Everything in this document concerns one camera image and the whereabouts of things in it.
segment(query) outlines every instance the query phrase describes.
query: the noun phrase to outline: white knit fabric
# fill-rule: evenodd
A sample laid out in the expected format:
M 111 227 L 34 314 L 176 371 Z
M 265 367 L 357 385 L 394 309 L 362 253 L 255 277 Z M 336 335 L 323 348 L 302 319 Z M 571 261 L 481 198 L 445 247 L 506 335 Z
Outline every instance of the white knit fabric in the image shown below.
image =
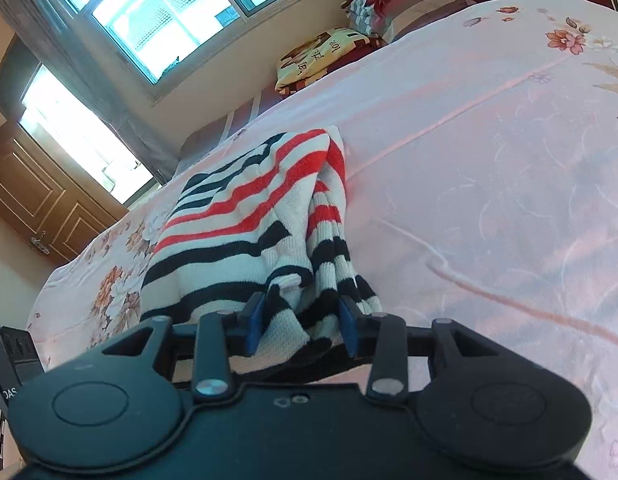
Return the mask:
M 238 373 L 288 361 L 310 340 L 342 342 L 340 295 L 380 310 L 351 264 L 344 237 L 342 139 L 334 127 L 278 134 L 193 176 L 167 221 L 142 286 L 142 318 L 196 322 L 238 311 L 264 292 L 266 332 Z

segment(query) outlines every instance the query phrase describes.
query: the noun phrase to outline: yellow pillow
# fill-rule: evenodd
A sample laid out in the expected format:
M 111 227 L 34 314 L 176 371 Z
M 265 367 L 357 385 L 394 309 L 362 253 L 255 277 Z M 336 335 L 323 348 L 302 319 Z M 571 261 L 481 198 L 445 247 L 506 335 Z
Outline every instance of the yellow pillow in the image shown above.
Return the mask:
M 330 28 L 282 56 L 278 62 L 276 90 L 300 79 L 307 79 L 356 47 L 369 42 L 364 34 L 350 28 Z

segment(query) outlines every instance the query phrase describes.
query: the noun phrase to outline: door panel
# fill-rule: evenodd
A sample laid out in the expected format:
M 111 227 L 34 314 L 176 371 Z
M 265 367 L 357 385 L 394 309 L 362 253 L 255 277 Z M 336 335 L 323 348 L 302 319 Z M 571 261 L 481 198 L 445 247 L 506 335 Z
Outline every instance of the door panel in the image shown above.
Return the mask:
M 62 187 L 16 141 L 0 150 L 0 200 L 32 233 L 62 195 Z
M 48 249 L 57 265 L 73 260 L 127 212 L 102 191 L 96 202 L 19 124 L 0 127 L 0 215 L 27 242 L 39 240 L 36 251 Z
M 104 211 L 98 215 L 99 212 L 94 210 L 93 204 L 90 204 L 90 208 L 87 208 L 80 202 L 71 202 L 73 202 L 73 208 L 64 218 L 57 235 L 49 243 L 51 248 L 54 248 L 68 260 L 73 260 L 86 249 L 93 238 L 116 222 L 115 218 Z

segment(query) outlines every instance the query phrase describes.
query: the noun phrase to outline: window frame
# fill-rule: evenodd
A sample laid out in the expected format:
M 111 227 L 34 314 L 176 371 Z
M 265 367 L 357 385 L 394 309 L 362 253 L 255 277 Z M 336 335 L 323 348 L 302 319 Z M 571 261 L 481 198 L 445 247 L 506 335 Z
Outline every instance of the window frame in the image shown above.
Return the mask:
M 237 19 L 200 44 L 191 54 L 181 60 L 164 76 L 161 76 L 155 83 L 153 82 L 155 78 L 147 67 L 93 16 L 93 11 L 102 1 L 89 0 L 82 9 L 77 9 L 71 0 L 59 0 L 64 10 L 76 21 L 77 27 L 82 28 L 92 36 L 93 40 L 96 40 L 110 53 L 114 54 L 125 66 L 132 79 L 143 88 L 147 97 L 153 100 L 155 104 L 229 44 L 301 0 L 265 0 L 250 9 L 241 0 L 228 0 L 238 13 Z

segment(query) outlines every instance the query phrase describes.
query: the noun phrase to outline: black stripe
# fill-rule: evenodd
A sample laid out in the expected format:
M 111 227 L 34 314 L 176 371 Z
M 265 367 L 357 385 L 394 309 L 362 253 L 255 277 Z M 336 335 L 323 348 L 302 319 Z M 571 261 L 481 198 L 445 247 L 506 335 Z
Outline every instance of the black stripe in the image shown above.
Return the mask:
M 214 199 L 214 196 L 208 196 L 207 198 L 201 198 L 200 200 L 193 200 L 193 202 L 187 202 L 186 204 L 183 204 L 183 205 L 175 208 L 173 210 L 173 213 L 171 213 L 171 214 L 175 215 L 175 213 L 179 213 L 180 211 L 185 210 L 185 209 L 194 209 L 194 208 L 197 208 L 197 207 L 204 207 L 206 205 L 209 205 L 211 203 L 211 200 Z
M 276 314 L 285 309 L 291 308 L 286 300 L 280 296 L 280 286 L 271 285 L 271 282 L 279 276 L 288 276 L 289 274 L 298 274 L 300 276 L 300 286 L 305 287 L 313 282 L 313 274 L 305 267 L 294 265 L 282 266 L 275 269 L 266 279 L 265 288 L 267 290 L 265 307 L 262 313 L 263 330 L 266 330 L 271 323 L 271 320 Z
M 315 326 L 317 322 L 327 317 L 329 314 L 338 314 L 340 295 L 332 288 L 326 288 L 320 293 L 316 300 L 298 314 L 298 321 L 303 328 L 307 329 Z
M 164 258 L 164 260 L 153 264 L 146 275 L 142 286 L 149 285 L 160 278 L 178 270 L 188 264 L 208 264 L 219 262 L 225 258 L 237 256 L 238 254 L 248 254 L 249 256 L 260 256 L 262 251 L 274 247 L 280 240 L 291 236 L 281 221 L 276 220 L 258 238 L 257 242 L 246 242 L 237 240 L 228 242 L 215 247 L 195 248 L 182 251 Z
M 199 306 L 219 300 L 247 303 L 254 292 L 264 292 L 265 290 L 264 285 L 254 282 L 214 283 L 185 295 L 173 305 L 148 310 L 142 314 L 140 320 L 153 316 L 169 316 L 173 319 L 174 324 L 186 323 L 191 319 L 193 311 Z
M 351 256 L 348 252 L 346 242 L 339 236 L 332 239 L 321 241 L 311 254 L 311 265 L 313 272 L 318 272 L 320 266 L 324 263 L 335 263 L 336 256 L 344 256 L 345 260 L 351 261 Z
M 276 314 L 289 309 L 289 304 L 280 296 L 280 286 L 272 286 L 266 293 L 265 307 L 262 310 L 262 333 L 266 332 Z
M 213 285 L 186 294 L 179 302 L 173 305 L 149 310 L 142 314 L 140 320 L 145 320 L 152 316 L 169 316 L 173 318 L 173 323 L 185 323 L 191 318 L 191 314 L 196 308 L 210 303 L 211 301 L 228 300 L 247 303 L 254 292 L 265 292 L 273 279 L 286 274 L 299 274 L 301 278 L 300 286 L 307 286 L 313 281 L 313 275 L 309 269 L 298 266 L 282 266 L 271 273 L 265 285 L 254 282 L 214 283 Z M 271 290 L 275 288 L 278 289 L 279 296 L 279 285 L 272 286 Z M 265 330 L 275 314 L 280 312 L 280 310 L 284 310 L 284 308 L 289 308 L 288 303 L 282 298 L 280 298 L 280 301 L 283 304 L 275 300 L 275 295 L 272 295 L 271 298 L 273 299 L 269 300 L 269 293 L 267 293 L 264 314 L 266 320 L 264 325 Z
M 353 278 L 347 278 L 339 282 L 338 292 L 340 296 L 350 297 L 355 303 L 360 303 L 362 301 L 362 296 L 360 296 L 360 291 L 356 287 L 356 282 Z
M 203 193 L 203 192 L 209 191 L 211 189 L 217 189 L 217 188 L 225 189 L 226 185 L 231 181 L 231 179 L 233 177 L 239 175 L 240 173 L 242 173 L 247 166 L 252 166 L 253 164 L 260 164 L 263 160 L 265 160 L 269 156 L 269 153 L 271 152 L 271 146 L 273 144 L 275 144 L 276 142 L 278 142 L 278 140 L 280 140 L 282 138 L 282 136 L 284 136 L 284 135 L 285 135 L 285 133 L 282 133 L 282 134 L 277 134 L 277 135 L 274 135 L 273 137 L 270 137 L 269 139 L 267 139 L 265 142 L 263 142 L 262 144 L 260 144 L 256 148 L 254 148 L 253 150 L 250 150 L 249 152 L 243 153 L 239 157 L 234 158 L 228 164 L 225 164 L 223 167 L 218 168 L 218 170 L 214 170 L 211 173 L 198 173 L 198 174 L 192 176 L 189 179 L 189 181 L 186 183 L 186 186 L 184 187 L 184 189 L 182 190 L 182 195 L 180 197 L 180 200 L 182 200 L 183 198 L 186 198 L 187 196 L 195 195 L 195 194 L 198 194 L 198 193 Z M 206 179 L 208 179 L 210 176 L 212 176 L 214 174 L 218 174 L 218 173 L 222 173 L 223 171 L 226 171 L 233 164 L 235 164 L 238 160 L 240 160 L 243 156 L 249 155 L 249 153 L 257 150 L 258 148 L 260 148 L 262 146 L 265 147 L 263 152 L 262 153 L 257 153 L 255 155 L 251 155 L 250 157 L 247 157 L 244 160 L 244 162 L 242 163 L 242 167 L 239 170 L 234 171 L 233 173 L 231 173 L 229 176 L 225 177 L 224 179 L 218 180 L 216 182 L 211 182 L 211 183 L 207 184 L 206 186 L 199 187 L 198 189 L 196 189 L 195 191 L 189 193 L 186 196 L 184 195 L 184 193 L 187 190 L 189 190 L 190 188 L 192 188 L 193 186 L 197 186 L 198 184 L 201 184 L 202 182 L 204 182 Z
M 356 283 L 358 284 L 358 290 L 360 291 L 360 296 L 362 297 L 363 301 L 366 301 L 369 298 L 372 298 L 375 296 L 374 290 L 366 282 L 366 280 L 359 274 L 356 276 Z
M 269 288 L 271 282 L 279 276 L 287 276 L 289 274 L 298 274 L 300 276 L 300 286 L 305 287 L 313 283 L 313 274 L 306 267 L 297 265 L 285 265 L 273 270 L 266 279 L 266 288 Z
M 338 316 L 340 313 L 340 298 L 348 296 L 356 303 L 362 300 L 368 300 L 375 296 L 374 291 L 369 284 L 360 276 L 356 276 L 356 281 L 352 278 L 347 278 L 338 283 L 338 290 L 326 288 L 320 293 L 320 296 L 309 306 L 298 314 L 298 320 L 303 328 L 307 329 L 315 326 L 317 322 L 323 320 L 329 314 Z

